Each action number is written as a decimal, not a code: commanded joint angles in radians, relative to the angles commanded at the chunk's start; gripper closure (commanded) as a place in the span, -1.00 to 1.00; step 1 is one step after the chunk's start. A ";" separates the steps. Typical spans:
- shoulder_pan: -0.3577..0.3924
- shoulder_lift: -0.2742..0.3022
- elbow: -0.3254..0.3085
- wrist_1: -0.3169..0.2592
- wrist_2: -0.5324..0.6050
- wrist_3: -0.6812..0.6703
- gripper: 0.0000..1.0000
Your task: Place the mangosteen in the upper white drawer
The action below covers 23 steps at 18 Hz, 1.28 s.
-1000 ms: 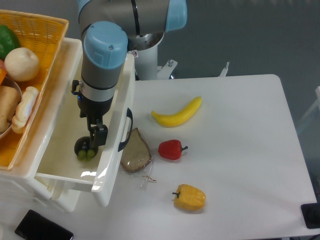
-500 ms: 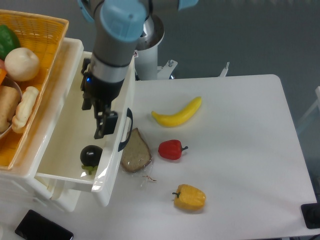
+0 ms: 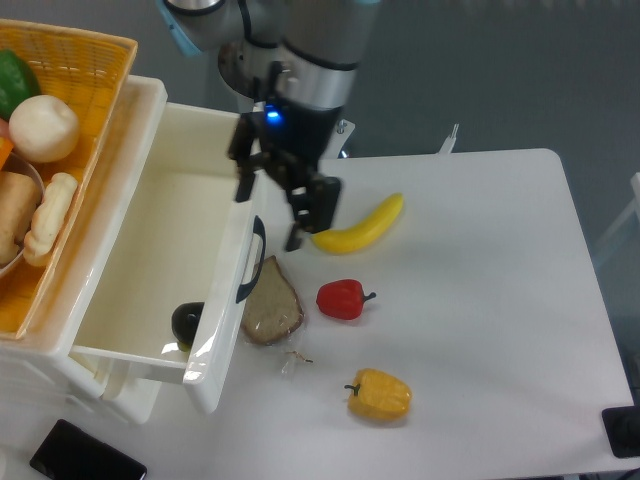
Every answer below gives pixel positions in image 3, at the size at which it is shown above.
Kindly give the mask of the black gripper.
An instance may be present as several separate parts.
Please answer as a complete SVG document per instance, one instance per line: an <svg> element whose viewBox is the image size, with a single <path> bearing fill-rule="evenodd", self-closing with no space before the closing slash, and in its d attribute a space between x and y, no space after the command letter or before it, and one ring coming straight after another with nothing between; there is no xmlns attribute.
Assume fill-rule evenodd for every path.
<svg viewBox="0 0 640 480"><path fill-rule="evenodd" d="M256 171L262 170L286 192L293 223L284 249L298 250L305 234L331 228L342 181L320 172L320 157L335 131L340 108L319 110L271 97L264 109L240 115L227 155L236 163L235 201L250 199ZM259 151L252 153L253 145Z"/></svg>

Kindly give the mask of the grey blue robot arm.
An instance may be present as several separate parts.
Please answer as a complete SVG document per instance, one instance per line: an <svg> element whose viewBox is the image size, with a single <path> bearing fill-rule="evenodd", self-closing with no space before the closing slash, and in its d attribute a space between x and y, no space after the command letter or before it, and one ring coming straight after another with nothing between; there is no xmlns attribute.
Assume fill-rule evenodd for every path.
<svg viewBox="0 0 640 480"><path fill-rule="evenodd" d="M236 199L255 173L284 191L293 223L285 248L328 230L341 181L320 172L373 30L378 1L159 1L186 56L218 50L227 85L262 108L240 115L228 147Z"/></svg>

